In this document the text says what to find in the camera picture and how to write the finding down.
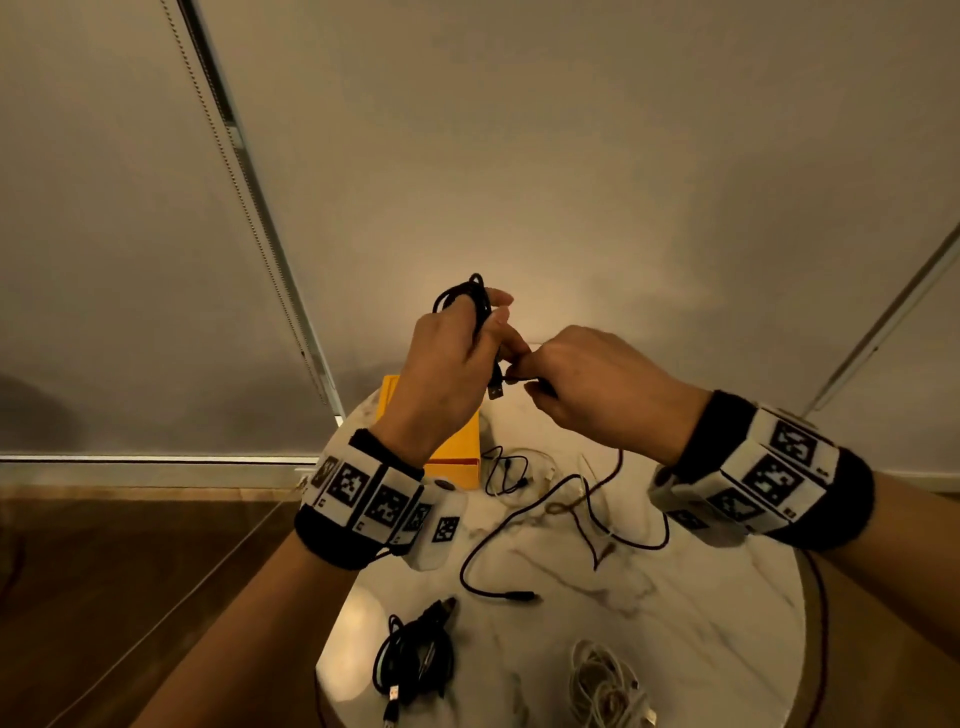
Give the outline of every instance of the yellow book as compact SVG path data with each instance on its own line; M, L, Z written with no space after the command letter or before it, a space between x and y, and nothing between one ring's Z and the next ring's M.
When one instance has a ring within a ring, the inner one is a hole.
M383 377L376 419L383 417L387 404L394 395L399 375ZM423 468L431 477L442 478L458 488L472 491L480 486L480 412L437 448Z

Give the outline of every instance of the white marble table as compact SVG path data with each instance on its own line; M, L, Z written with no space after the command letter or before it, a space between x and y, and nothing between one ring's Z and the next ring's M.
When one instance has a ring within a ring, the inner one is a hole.
M335 437L369 425L376 402L374 393ZM615 463L615 451L560 430L519 387L485 401L481 416L489 444L548 452L560 475L583 471L581 453L601 477ZM545 490L548 461L530 458L536 482L533 491L516 495L520 502ZM602 490L614 531L640 543L662 537L660 514L645 495L653 467L628 454L621 474ZM386 615L415 619L451 595L459 601L448 625L456 674L446 699L431 695L404 709L403 728L575 726L566 685L570 648L583 638L607 645L634 668L660 728L782 726L804 656L804 597L790 548L752 538L740 548L713 549L674 524L666 549L618 546L594 572L569 515L524 517L481 552L468 581L492 591L533 590L543 601L470 595L459 584L460 565L508 512L504 502L473 492L443 568L421 573L387 557L360 574L318 669L348 728L382 724L385 698L370 676Z

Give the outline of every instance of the marble tabletop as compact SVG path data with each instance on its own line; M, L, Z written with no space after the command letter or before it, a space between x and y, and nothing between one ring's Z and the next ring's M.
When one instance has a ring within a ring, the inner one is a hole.
M374 393L334 437L370 425L376 403ZM442 568L417 572L387 557L361 572L318 663L347 728L382 725L386 699L373 689L371 673L387 615L412 620L451 595L459 602L447 625L456 673L445 699L430 695L404 708L403 728L575 726L567 680L570 649L581 639L606 645L633 668L659 728L782 726L804 658L804 596L792 549L759 537L739 548L711 548L671 523L664 550L617 545L594 572L573 519L538 509L491 541L468 581L491 591L532 590L542 602L470 595L458 580L465 556L511 507L545 492L550 468L554 481L585 468L603 477L616 461L614 450L556 427L519 387L485 401L481 423L482 445L532 448L554 462L528 454L534 480L525 493L495 499L472 492ZM663 530L646 497L653 469L628 453L620 475L594 501L615 533L648 544L659 543ZM590 538L598 550L609 543L596 531Z

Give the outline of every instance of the wooden floor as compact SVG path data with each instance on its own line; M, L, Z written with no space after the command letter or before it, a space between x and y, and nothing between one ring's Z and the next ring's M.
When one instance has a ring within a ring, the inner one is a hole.
M0 726L47 726L275 505L244 500L0 501L0 574L22 553L19 577L0 601ZM57 725L129 725L163 677L289 533L295 508L281 504ZM830 614L828 687L814 725L960 726L960 666L820 563ZM808 602L815 623L815 599ZM811 630L791 728L806 723L818 678L818 644L819 636ZM290 695L277 708L276 725L317 726L311 676L291 675L290 685ZM723 726L719 716L710 728Z

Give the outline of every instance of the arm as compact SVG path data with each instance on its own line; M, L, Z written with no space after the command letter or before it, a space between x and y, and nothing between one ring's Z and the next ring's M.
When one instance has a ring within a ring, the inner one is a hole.
M710 392L681 382L622 339L570 327L507 372L559 426L603 445L677 464ZM852 541L825 551L850 578L960 658L960 503L875 473L873 514Z
M414 469L467 423L483 400L498 353L529 352L508 324L513 298L488 289L497 308L473 341L475 312L461 297L421 318L390 407L371 427ZM356 571L338 569L291 534L174 669L135 728L268 725L291 664L311 675Z

